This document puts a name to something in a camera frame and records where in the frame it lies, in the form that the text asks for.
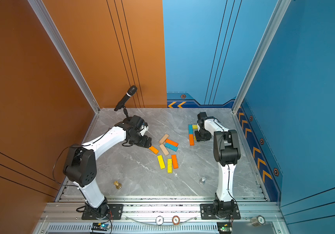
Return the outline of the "long orange block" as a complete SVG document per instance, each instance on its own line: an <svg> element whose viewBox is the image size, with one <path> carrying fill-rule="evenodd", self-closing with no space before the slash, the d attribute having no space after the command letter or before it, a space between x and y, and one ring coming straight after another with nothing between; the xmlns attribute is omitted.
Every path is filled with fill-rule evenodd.
<svg viewBox="0 0 335 234"><path fill-rule="evenodd" d="M170 139L166 139L165 143L178 147L178 143Z"/></svg>

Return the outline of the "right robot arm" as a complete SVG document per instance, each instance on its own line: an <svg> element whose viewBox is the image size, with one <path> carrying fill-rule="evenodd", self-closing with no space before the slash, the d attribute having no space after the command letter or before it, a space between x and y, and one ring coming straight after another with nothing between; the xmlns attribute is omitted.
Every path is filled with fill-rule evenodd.
<svg viewBox="0 0 335 234"><path fill-rule="evenodd" d="M198 115L197 141L213 139L213 156L219 166L218 187L213 202L217 215L224 215L234 210L236 200L233 196L233 178L236 165L241 158L238 132L223 126L215 117L208 117L202 112Z"/></svg>

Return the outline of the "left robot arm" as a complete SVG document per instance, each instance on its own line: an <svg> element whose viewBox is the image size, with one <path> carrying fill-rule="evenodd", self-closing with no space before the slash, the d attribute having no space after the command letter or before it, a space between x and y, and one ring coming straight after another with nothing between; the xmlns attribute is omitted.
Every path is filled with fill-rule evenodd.
<svg viewBox="0 0 335 234"><path fill-rule="evenodd" d="M150 148L151 138L145 135L148 129L147 124L142 124L140 128L121 124L92 141L69 147L63 173L79 188L89 207L97 209L106 200L96 181L97 159L122 141L127 141L132 146Z"/></svg>

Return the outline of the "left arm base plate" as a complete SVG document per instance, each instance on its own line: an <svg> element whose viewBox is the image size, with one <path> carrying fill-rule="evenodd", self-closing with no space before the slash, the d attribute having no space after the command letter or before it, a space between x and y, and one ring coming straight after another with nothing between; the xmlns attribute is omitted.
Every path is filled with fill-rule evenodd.
<svg viewBox="0 0 335 234"><path fill-rule="evenodd" d="M123 214L123 204L102 204L99 208L93 208L85 204L82 212L82 220L120 220Z"/></svg>

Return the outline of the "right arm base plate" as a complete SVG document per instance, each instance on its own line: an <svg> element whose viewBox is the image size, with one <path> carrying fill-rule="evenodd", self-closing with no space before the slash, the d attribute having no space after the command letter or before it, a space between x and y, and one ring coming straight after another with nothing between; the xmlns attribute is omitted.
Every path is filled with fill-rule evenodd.
<svg viewBox="0 0 335 234"><path fill-rule="evenodd" d="M202 220L210 219L241 219L237 204L226 202L225 206L211 204L200 204L200 215Z"/></svg>

